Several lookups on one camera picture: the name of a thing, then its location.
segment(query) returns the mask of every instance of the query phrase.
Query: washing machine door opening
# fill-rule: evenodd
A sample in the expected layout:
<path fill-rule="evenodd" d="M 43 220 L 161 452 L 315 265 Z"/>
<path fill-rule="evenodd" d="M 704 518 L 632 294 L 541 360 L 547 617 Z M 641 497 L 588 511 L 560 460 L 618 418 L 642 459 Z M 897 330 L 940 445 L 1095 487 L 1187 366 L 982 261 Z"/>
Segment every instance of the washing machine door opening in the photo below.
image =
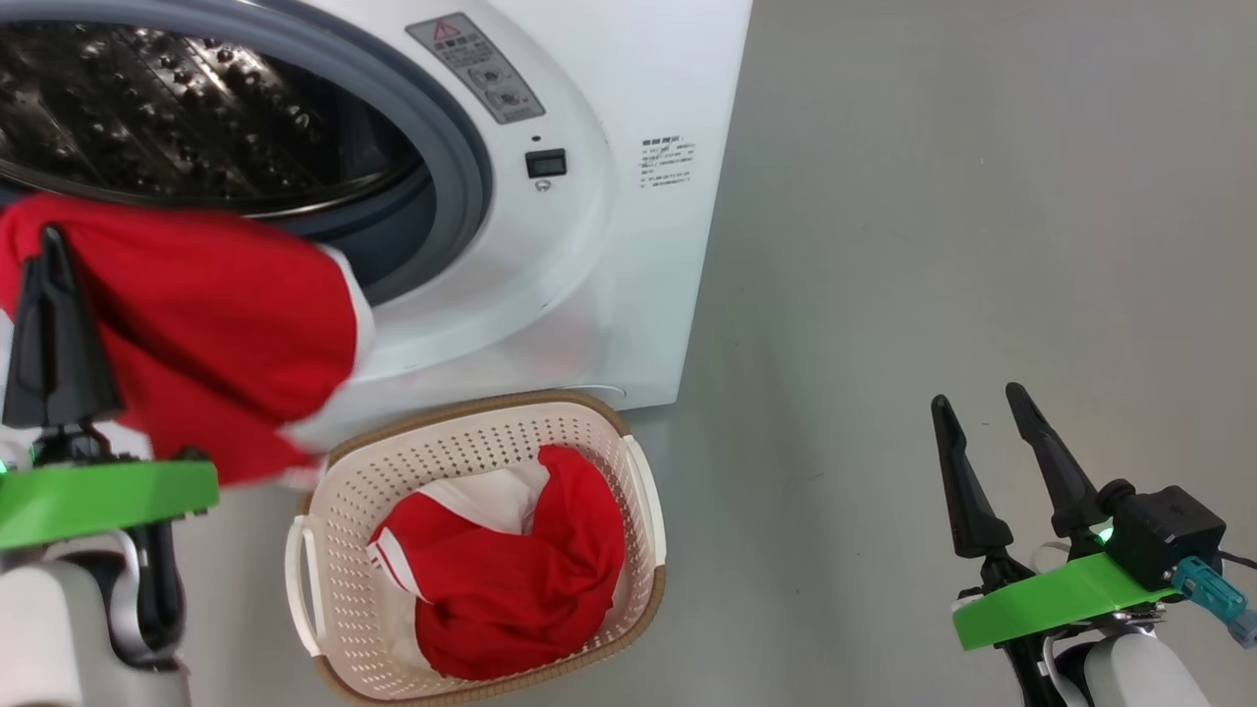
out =
<path fill-rule="evenodd" d="M 466 249 L 489 175 L 439 82 L 300 4 L 0 0 L 0 209 L 233 211 L 339 249 L 378 304 Z"/>

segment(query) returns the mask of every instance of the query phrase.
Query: warning triangle symbol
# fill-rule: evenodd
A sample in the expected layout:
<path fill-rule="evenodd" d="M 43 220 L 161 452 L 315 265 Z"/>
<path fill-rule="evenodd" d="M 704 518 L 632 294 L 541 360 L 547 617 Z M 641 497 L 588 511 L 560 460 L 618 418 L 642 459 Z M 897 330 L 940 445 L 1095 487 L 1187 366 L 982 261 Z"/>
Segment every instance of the warning triangle symbol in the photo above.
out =
<path fill-rule="evenodd" d="M 447 25 L 444 21 L 436 23 L 436 31 L 432 33 L 432 42 L 445 42 L 446 39 L 454 39 L 463 34 L 458 28 Z"/>

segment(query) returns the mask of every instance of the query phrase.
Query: beige plastic basket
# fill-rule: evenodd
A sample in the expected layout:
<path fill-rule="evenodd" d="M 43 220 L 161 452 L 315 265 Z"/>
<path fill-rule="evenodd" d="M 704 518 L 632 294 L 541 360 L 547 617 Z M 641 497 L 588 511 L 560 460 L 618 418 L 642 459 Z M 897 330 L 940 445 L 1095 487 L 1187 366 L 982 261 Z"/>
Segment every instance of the beige plastic basket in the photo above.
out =
<path fill-rule="evenodd" d="M 398 658 L 405 610 L 373 571 L 366 542 L 395 503 L 441 478 L 535 457 L 544 444 L 579 450 L 606 476 L 625 518 L 621 591 L 577 654 L 489 682 L 446 678 Z M 309 582 L 307 606 L 302 551 Z M 461 704 L 571 673 L 627 648 L 664 599 L 667 554 L 659 493 L 641 447 L 611 408 L 577 392 L 483 400 L 421 416 L 334 449 L 285 554 L 288 603 L 302 644 L 328 686 L 354 704 Z"/>

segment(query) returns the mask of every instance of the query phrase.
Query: gray floor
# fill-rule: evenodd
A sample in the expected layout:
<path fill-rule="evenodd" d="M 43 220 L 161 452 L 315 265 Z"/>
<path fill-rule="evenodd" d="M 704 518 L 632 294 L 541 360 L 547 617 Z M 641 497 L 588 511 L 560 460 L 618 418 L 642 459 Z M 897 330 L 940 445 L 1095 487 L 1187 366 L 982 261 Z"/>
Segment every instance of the gray floor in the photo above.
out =
<path fill-rule="evenodd" d="M 681 400 L 631 418 L 667 600 L 625 655 L 498 704 L 1018 703 L 949 625 L 977 565 L 940 391 L 1019 555 L 1050 508 L 1008 380 L 1097 483 L 1180 483 L 1257 554 L 1254 30 L 1229 0 L 760 3 Z M 292 502 L 234 493 L 181 538 L 199 707 L 336 703 L 275 581 Z M 1219 625 L 1160 633 L 1252 704 Z"/>

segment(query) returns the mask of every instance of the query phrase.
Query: blue cable connector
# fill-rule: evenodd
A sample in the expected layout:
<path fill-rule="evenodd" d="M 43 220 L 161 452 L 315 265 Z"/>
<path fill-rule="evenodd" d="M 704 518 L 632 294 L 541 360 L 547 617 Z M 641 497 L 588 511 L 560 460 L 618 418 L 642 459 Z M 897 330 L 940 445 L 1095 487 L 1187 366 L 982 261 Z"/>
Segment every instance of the blue cable connector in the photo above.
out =
<path fill-rule="evenodd" d="M 1257 648 L 1257 611 L 1248 609 L 1248 598 L 1213 571 L 1199 557 L 1185 557 L 1170 577 L 1174 589 L 1193 604 L 1227 624 L 1231 638 L 1244 648 Z"/>

